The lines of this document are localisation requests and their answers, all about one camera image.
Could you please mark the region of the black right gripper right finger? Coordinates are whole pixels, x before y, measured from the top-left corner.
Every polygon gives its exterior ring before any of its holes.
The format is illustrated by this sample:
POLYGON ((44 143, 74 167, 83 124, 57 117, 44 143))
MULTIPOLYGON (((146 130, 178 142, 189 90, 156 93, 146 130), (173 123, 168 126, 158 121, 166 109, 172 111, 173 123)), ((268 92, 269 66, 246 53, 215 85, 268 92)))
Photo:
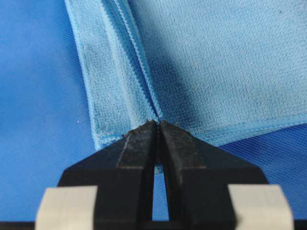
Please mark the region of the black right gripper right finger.
POLYGON ((189 230, 290 230, 292 211, 258 166, 161 122, 171 219, 189 230))

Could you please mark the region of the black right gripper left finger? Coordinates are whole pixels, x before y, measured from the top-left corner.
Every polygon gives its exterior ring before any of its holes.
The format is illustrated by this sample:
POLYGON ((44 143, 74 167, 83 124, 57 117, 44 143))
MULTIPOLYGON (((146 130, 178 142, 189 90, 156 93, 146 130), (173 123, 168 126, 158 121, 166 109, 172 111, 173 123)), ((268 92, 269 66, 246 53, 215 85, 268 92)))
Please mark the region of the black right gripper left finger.
POLYGON ((152 217, 157 125, 149 121, 64 170, 46 189, 37 230, 136 230, 152 217))

